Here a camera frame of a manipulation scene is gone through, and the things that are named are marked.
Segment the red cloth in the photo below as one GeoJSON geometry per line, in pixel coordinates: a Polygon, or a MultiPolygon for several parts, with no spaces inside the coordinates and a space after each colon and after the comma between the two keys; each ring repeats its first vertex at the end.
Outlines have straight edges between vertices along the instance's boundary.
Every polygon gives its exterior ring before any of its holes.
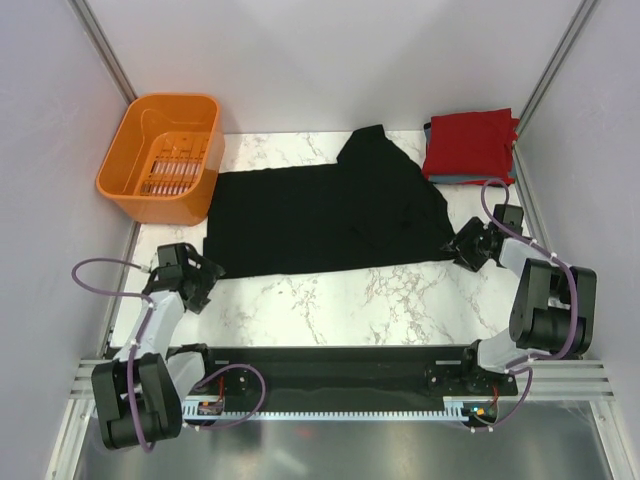
{"type": "Polygon", "coordinates": [[[518,122],[511,118],[510,108],[432,117],[422,174],[427,179],[430,175],[482,175],[513,183],[509,172],[518,122]]]}

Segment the plastic basket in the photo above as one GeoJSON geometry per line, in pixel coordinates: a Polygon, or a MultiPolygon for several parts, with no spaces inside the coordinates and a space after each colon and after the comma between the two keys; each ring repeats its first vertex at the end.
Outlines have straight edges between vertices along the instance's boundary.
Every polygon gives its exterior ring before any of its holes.
{"type": "Polygon", "coordinates": [[[98,190],[141,223],[200,223],[224,152],[219,115],[207,95],[138,98],[98,173],[98,190]]]}

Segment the reflective floor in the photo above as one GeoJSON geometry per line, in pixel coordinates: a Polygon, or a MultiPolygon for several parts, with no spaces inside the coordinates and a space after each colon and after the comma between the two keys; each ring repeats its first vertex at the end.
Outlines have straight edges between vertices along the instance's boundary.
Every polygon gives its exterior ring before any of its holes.
{"type": "Polygon", "coordinates": [[[76,473],[76,480],[612,478],[590,409],[576,404],[527,404],[494,433],[474,435],[428,422],[249,422],[184,430],[150,455],[107,451],[92,423],[76,473]]]}

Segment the table top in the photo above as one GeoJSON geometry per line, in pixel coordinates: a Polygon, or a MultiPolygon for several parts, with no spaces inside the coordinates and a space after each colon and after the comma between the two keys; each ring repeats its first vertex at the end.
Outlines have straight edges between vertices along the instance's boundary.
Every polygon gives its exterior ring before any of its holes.
{"type": "MultiPolygon", "coordinates": [[[[226,135],[221,171],[335,163],[349,132],[226,135]]],[[[421,131],[387,132],[421,164],[421,131]]],[[[439,186],[458,231],[472,216],[486,221],[480,187],[439,186]]],[[[490,207],[504,201],[489,189],[490,207]]],[[[511,187],[511,202],[519,204],[511,187]]],[[[194,227],[142,225],[133,261],[152,264],[158,245],[189,242],[202,252],[206,221],[194,227]]],[[[131,270],[125,290],[139,292],[147,275],[131,270]]],[[[221,280],[200,315],[187,312],[172,345],[209,346],[443,345],[467,344],[507,327],[518,278],[488,262],[471,273],[452,262],[369,268],[310,275],[221,280]]],[[[123,346],[141,302],[124,299],[111,346],[123,346]]]]}

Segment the purple cable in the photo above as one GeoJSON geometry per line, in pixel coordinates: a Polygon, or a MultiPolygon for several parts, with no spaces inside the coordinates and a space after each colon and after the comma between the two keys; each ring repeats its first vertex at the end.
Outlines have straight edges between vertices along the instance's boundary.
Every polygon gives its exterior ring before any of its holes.
{"type": "Polygon", "coordinates": [[[264,403],[264,398],[267,395],[267,383],[264,381],[264,377],[262,376],[262,374],[255,367],[252,367],[251,365],[247,365],[245,363],[232,363],[231,365],[226,365],[226,366],[222,367],[220,370],[218,370],[217,372],[212,373],[211,375],[209,375],[207,378],[205,378],[203,380],[200,380],[194,386],[194,388],[202,387],[202,386],[206,385],[207,383],[209,383],[210,381],[212,381],[213,379],[215,379],[216,377],[219,377],[220,375],[222,375],[224,372],[228,372],[229,370],[234,370],[236,368],[242,368],[244,370],[249,370],[256,377],[258,377],[258,380],[260,381],[260,387],[261,387],[260,400],[258,400],[258,403],[253,408],[253,410],[251,410],[249,413],[247,413],[244,417],[239,418],[238,420],[236,420],[234,422],[231,422],[231,423],[225,423],[224,425],[211,425],[211,426],[207,426],[207,427],[200,426],[200,430],[224,430],[225,428],[235,427],[236,425],[240,425],[241,423],[244,423],[247,420],[249,420],[262,407],[262,404],[264,403]]]}
{"type": "Polygon", "coordinates": [[[147,302],[147,313],[145,314],[142,323],[140,324],[140,328],[135,335],[135,344],[131,345],[131,350],[129,351],[129,358],[127,359],[127,396],[129,398],[129,408],[131,409],[131,418],[133,420],[133,428],[136,432],[136,438],[138,439],[138,443],[142,447],[146,453],[151,453],[155,443],[151,445],[147,444],[147,440],[144,438],[144,431],[142,429],[142,424],[140,423],[140,412],[138,411],[138,404],[136,403],[136,392],[135,385],[133,383],[133,362],[136,357],[136,352],[138,351],[138,344],[140,344],[140,340],[144,331],[149,324],[149,320],[151,320],[151,315],[153,314],[153,300],[150,296],[145,295],[144,293],[134,293],[134,292],[114,292],[111,290],[103,290],[101,288],[95,288],[91,285],[84,283],[82,280],[78,278],[78,269],[88,263],[95,262],[107,262],[107,263],[118,263],[120,265],[125,265],[127,267],[137,268],[140,270],[142,267],[140,265],[136,265],[135,263],[127,262],[125,260],[119,260],[117,258],[89,258],[87,260],[83,260],[77,263],[73,269],[71,270],[71,278],[73,281],[80,285],[85,290],[88,290],[93,293],[97,293],[98,295],[106,295],[109,297],[120,297],[120,298],[140,298],[147,302]]]}
{"type": "MultiPolygon", "coordinates": [[[[564,272],[564,274],[567,277],[567,282],[569,284],[569,293],[570,293],[570,296],[571,296],[571,307],[570,307],[571,319],[569,321],[569,334],[567,335],[567,339],[565,340],[564,345],[562,346],[562,348],[560,349],[559,352],[556,352],[556,353],[554,353],[552,355],[545,355],[545,354],[541,354],[541,353],[533,353],[533,354],[531,354],[531,357],[530,357],[530,358],[537,359],[537,360],[560,360],[560,359],[564,358],[564,356],[567,353],[569,353],[569,350],[571,350],[571,345],[573,345],[573,341],[576,338],[576,331],[578,329],[578,288],[576,286],[576,281],[573,278],[573,274],[571,273],[571,270],[569,269],[568,265],[566,263],[564,263],[563,261],[561,261],[555,254],[552,254],[551,252],[549,252],[545,248],[541,247],[537,243],[527,240],[522,235],[518,235],[517,233],[512,232],[507,227],[505,227],[502,223],[500,223],[491,214],[491,212],[489,211],[489,208],[487,207],[487,201],[485,199],[485,193],[486,193],[487,187],[492,185],[492,184],[501,185],[502,188],[504,188],[504,191],[507,193],[506,199],[505,199],[505,204],[509,201],[509,187],[507,186],[507,184],[504,183],[499,178],[489,179],[486,182],[484,182],[484,185],[482,186],[482,191],[480,193],[480,201],[482,202],[482,208],[484,210],[484,213],[487,214],[489,219],[501,231],[503,231],[504,233],[506,233],[510,237],[515,238],[519,242],[522,242],[525,245],[531,246],[531,248],[533,248],[534,250],[537,250],[542,255],[544,255],[545,257],[549,258],[549,260],[552,263],[555,263],[558,267],[560,267],[560,269],[564,272]]],[[[509,362],[507,364],[507,368],[515,367],[515,366],[521,364],[522,362],[527,361],[528,359],[529,359],[528,356],[524,356],[524,357],[518,358],[516,360],[513,360],[512,362],[509,362]]]]}

